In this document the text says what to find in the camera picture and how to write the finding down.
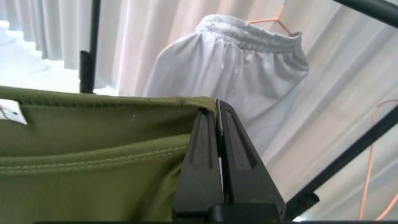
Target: white shorts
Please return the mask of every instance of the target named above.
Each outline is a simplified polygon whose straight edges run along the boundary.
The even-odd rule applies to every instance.
[[[273,34],[210,15],[160,53],[144,96],[211,96],[231,104],[261,155],[307,74],[301,33]]]

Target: curtain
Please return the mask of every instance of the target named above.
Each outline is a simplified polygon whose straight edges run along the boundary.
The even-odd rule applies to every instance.
[[[77,68],[87,50],[91,0],[0,0],[0,19],[23,30],[45,57]],[[208,14],[250,21],[275,17],[303,32],[310,64],[284,125],[261,155],[285,200],[335,160],[373,124],[373,108],[398,98],[398,32],[331,0],[116,0],[102,1],[96,61],[98,93],[141,96],[162,49]],[[258,24],[272,32],[273,23]],[[384,116],[393,103],[383,107]],[[375,144],[365,219],[375,219],[397,193],[397,127]],[[357,219],[369,149],[317,190],[310,220]],[[398,219],[395,207],[386,219]]]
[[[88,50],[91,0],[0,0],[0,20],[35,42],[43,59],[63,60],[78,69],[79,51]]]

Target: elastic waistband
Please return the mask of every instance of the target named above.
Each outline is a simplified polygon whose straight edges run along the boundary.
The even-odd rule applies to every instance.
[[[197,32],[212,32],[217,39],[236,44],[244,50],[258,52],[292,52],[301,50],[301,32],[293,36],[271,33],[244,20],[226,15],[205,16]]]

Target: black pole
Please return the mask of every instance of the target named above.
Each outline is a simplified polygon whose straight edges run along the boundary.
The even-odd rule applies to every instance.
[[[91,6],[90,49],[80,52],[80,93],[93,93],[95,81],[95,62],[100,25],[101,0],[93,0]]]
[[[304,211],[316,204],[309,203],[308,195],[313,196],[314,191],[322,186],[326,181],[339,172],[345,165],[351,162],[356,156],[367,149],[372,143],[378,140],[383,134],[388,132],[398,123],[398,106],[390,111],[385,117],[377,122],[362,137],[352,144],[342,155],[334,160],[326,169],[320,172],[311,182],[309,182],[298,194],[290,199],[286,204],[284,220],[293,220]]]
[[[364,15],[398,28],[398,6],[385,0],[334,0]]]

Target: white backdrop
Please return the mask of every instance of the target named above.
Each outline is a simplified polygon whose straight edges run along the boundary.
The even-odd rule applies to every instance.
[[[159,52],[192,32],[203,16],[218,13],[247,21],[263,19],[276,16],[284,3],[102,2],[96,87],[110,86],[122,96],[140,96]],[[11,21],[13,29],[22,29],[25,39],[36,41],[45,57],[62,58],[66,67],[77,68],[78,51],[88,48],[90,5],[90,0],[0,0],[0,19]],[[398,32],[331,0],[286,1],[281,21],[292,32],[303,32],[302,45],[310,64],[289,117],[261,155],[288,200],[371,127],[371,111],[378,103],[398,98]],[[275,24],[259,26],[283,33]],[[392,106],[385,107],[380,116]],[[397,193],[397,134],[395,128],[376,144],[366,219],[376,218]],[[303,217],[356,219],[368,153],[318,189],[321,202]],[[398,219],[397,207],[387,218]]]

